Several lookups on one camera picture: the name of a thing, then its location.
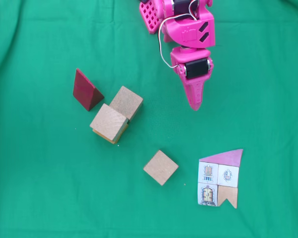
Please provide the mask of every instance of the pink roof piece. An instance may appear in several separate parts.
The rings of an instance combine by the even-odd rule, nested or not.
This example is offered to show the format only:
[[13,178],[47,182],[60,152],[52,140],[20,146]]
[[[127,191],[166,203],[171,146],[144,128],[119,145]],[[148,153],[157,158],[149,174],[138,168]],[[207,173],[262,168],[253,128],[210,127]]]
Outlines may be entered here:
[[200,159],[200,162],[208,162],[220,165],[229,165],[229,166],[240,166],[240,160],[242,159],[243,149],[232,150],[217,155],[212,155]]

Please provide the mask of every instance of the printed window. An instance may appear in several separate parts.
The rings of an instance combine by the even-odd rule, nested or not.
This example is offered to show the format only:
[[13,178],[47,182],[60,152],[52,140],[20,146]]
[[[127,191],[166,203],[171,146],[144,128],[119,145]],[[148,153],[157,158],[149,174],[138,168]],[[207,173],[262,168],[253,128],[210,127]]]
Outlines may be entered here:
[[204,180],[213,181],[213,167],[209,165],[204,166]]

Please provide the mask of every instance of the stacked wooden cube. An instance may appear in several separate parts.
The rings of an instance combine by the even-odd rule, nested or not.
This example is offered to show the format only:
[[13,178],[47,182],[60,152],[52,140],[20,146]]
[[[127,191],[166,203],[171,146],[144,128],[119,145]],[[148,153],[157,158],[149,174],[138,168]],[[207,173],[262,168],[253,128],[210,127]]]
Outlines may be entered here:
[[96,134],[116,144],[142,102],[142,97],[122,86],[109,105],[102,105],[90,127]]

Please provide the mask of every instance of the printed door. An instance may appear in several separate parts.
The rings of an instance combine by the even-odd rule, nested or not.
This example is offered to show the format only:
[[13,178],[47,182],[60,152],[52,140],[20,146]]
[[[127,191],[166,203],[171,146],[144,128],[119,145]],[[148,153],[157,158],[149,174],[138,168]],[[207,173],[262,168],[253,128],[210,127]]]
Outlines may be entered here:
[[203,201],[213,202],[213,189],[211,189],[209,186],[203,188]]

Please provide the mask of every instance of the wooden cube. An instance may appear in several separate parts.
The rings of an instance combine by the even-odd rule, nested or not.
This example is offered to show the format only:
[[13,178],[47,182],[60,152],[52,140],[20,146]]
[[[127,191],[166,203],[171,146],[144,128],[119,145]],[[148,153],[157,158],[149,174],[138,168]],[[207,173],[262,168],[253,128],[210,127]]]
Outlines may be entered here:
[[88,111],[104,99],[101,92],[78,68],[76,69],[73,95]]
[[127,128],[127,123],[128,119],[124,115],[103,104],[90,127],[95,133],[114,144]]
[[175,162],[159,150],[144,167],[144,171],[160,183],[160,185],[164,185],[178,167]]
[[142,102],[142,97],[122,86],[109,106],[132,120]]

